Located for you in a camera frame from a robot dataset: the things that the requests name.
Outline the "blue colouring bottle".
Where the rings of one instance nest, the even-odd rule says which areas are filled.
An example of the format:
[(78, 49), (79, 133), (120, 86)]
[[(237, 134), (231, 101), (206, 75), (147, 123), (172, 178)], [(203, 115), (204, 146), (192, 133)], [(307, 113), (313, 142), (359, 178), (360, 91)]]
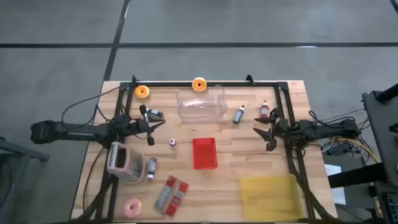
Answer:
[(241, 122), (241, 118), (243, 117), (244, 114), (244, 105), (240, 106), (239, 109), (237, 110), (234, 119), (233, 119), (233, 123), (234, 124), (239, 124)]

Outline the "yellow plastic tray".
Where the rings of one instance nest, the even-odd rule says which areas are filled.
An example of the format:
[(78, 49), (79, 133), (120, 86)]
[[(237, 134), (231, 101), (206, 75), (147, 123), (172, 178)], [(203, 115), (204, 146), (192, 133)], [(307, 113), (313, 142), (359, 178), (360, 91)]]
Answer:
[(247, 221), (294, 221), (305, 216), (296, 177), (276, 175), (240, 180)]

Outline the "purple colouring bottle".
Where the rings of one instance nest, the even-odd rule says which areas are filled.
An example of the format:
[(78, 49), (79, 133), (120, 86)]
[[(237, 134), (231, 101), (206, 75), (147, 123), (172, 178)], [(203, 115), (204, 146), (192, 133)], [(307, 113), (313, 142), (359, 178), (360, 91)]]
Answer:
[(147, 180), (149, 182), (151, 182), (154, 179), (156, 168), (157, 168), (157, 158), (151, 157), (149, 159), (148, 168), (147, 168)]

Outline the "grey metal stand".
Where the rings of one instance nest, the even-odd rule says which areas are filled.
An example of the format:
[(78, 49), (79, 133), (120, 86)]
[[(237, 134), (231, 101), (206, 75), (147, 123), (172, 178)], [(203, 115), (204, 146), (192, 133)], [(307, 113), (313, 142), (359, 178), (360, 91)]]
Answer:
[[(10, 158), (12, 157), (21, 160), (18, 168), (12, 168), (10, 163)], [(0, 199), (0, 224), (6, 224), (6, 221), (10, 217), (16, 200), (17, 190), (22, 184), (30, 159), (36, 158), (40, 162), (47, 162), (49, 157), (48, 154), (22, 147), (0, 137), (0, 170), (2, 170), (1, 163), (8, 166), (10, 183), (7, 192), (4, 194), (3, 198)]]

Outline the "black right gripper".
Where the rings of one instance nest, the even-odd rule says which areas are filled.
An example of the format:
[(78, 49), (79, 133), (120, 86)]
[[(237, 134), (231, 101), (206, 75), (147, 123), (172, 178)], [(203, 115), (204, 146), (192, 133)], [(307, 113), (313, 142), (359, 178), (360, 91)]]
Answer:
[(275, 137), (282, 138), (284, 141), (292, 141), (292, 134), (290, 132), (289, 121), (280, 116), (280, 109), (274, 108), (267, 117), (255, 118), (255, 121), (262, 124), (270, 124), (268, 131), (258, 128), (253, 128), (258, 135), (260, 135), (265, 142), (268, 141), (266, 151), (273, 151), (277, 146)]

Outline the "clear plastic bin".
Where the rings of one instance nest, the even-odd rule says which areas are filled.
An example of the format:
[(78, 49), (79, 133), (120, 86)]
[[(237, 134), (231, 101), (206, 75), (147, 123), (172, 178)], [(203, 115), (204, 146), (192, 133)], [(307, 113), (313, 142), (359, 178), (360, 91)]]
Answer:
[(228, 110), (225, 90), (221, 85), (203, 92), (180, 90), (176, 93), (178, 115), (184, 123), (217, 122)]

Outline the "pink toy donut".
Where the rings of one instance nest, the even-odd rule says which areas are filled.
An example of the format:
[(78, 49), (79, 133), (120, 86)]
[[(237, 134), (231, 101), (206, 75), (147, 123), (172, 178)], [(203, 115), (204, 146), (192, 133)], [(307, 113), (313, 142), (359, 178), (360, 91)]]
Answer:
[(140, 213), (141, 207), (142, 204), (138, 198), (130, 198), (123, 206), (124, 215), (128, 218), (135, 218)]

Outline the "yellow-orange toy donut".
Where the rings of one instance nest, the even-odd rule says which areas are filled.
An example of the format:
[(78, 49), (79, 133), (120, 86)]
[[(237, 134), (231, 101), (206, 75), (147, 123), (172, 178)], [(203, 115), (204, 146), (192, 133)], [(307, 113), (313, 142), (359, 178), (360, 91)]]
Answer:
[(150, 95), (150, 90), (145, 85), (139, 85), (135, 88), (134, 94), (138, 99), (146, 99)]
[(203, 92), (207, 88), (207, 82), (204, 78), (202, 77), (196, 77), (192, 81), (192, 88), (195, 92)]

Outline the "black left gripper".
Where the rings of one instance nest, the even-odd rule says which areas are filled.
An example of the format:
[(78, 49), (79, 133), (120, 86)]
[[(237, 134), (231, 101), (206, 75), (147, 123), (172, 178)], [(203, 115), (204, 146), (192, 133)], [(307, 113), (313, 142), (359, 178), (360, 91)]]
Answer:
[(153, 146), (155, 144), (154, 138), (152, 134), (155, 129), (165, 123), (165, 121), (158, 122), (157, 124), (149, 126), (149, 118), (147, 115), (147, 108), (145, 105), (139, 106), (140, 113), (142, 118), (132, 118), (129, 117), (130, 121), (133, 121), (130, 127), (132, 134), (137, 137), (138, 134), (146, 133), (146, 139), (149, 146)]

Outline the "red snack package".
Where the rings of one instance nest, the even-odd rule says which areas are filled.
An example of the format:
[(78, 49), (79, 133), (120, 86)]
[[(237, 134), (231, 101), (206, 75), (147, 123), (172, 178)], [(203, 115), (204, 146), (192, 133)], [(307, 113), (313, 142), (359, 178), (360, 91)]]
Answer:
[(170, 175), (155, 201), (154, 208), (163, 215), (173, 217), (181, 205), (188, 188), (188, 183)]

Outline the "red plastic basket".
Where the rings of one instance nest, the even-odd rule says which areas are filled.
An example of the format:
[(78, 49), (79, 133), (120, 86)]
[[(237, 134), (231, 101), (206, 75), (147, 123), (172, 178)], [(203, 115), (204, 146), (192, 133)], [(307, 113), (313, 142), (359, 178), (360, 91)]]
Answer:
[(193, 168), (196, 170), (218, 167), (215, 138), (193, 140)]

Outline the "grey cart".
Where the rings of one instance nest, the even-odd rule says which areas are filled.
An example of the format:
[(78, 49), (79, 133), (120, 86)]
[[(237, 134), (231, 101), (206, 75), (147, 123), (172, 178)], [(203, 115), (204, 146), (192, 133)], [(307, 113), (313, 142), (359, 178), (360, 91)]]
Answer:
[(362, 99), (387, 179), (398, 186), (398, 83)]

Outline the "pink box grater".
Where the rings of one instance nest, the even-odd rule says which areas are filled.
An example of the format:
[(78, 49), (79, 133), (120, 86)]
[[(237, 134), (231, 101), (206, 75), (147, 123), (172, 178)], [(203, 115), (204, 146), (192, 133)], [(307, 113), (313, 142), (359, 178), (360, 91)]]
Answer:
[(108, 173), (115, 175), (123, 182), (132, 184), (142, 180), (146, 161), (144, 155), (120, 142), (112, 142), (110, 155), (107, 158)]

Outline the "black metal beam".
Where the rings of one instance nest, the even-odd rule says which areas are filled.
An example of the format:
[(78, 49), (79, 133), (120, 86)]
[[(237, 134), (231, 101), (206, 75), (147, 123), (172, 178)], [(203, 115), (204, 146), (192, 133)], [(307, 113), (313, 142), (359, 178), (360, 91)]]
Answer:
[(332, 189), (351, 185), (367, 184), (370, 182), (386, 182), (387, 175), (382, 163), (333, 174), (328, 177)]

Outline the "black aluminium table frame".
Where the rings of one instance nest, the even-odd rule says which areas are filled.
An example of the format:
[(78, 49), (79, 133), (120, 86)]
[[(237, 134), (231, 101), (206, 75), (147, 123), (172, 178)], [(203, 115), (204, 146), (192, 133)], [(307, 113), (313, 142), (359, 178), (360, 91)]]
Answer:
[[(266, 143), (252, 129), (265, 125), (254, 119), (260, 105), (266, 100), (273, 108), (281, 109), (284, 116), (296, 115), (307, 119), (309, 103), (301, 81), (223, 82), (228, 110), (217, 122), (184, 123), (178, 115), (176, 93), (192, 90), (188, 82), (149, 82), (150, 95), (138, 99), (134, 94), (124, 94), (130, 99), (130, 115), (139, 115), (139, 106), (146, 105), (163, 112), (166, 122), (153, 134), (155, 144), (149, 146), (143, 135), (128, 137), (127, 146), (141, 151), (146, 157), (158, 160), (154, 180), (143, 179), (137, 184), (118, 182), (107, 192), (102, 215), (112, 222), (125, 222), (123, 205), (137, 197), (142, 208), (135, 222), (242, 222), (244, 221), (240, 180), (246, 177), (287, 175), (287, 151), (279, 141), (274, 151), (266, 151)], [(239, 124), (234, 116), (244, 105)], [(215, 138), (218, 167), (196, 170), (193, 168), (193, 140)], [(172, 149), (169, 140), (175, 139)], [(154, 208), (155, 201), (172, 175), (189, 184), (187, 194), (173, 217), (166, 217)]]

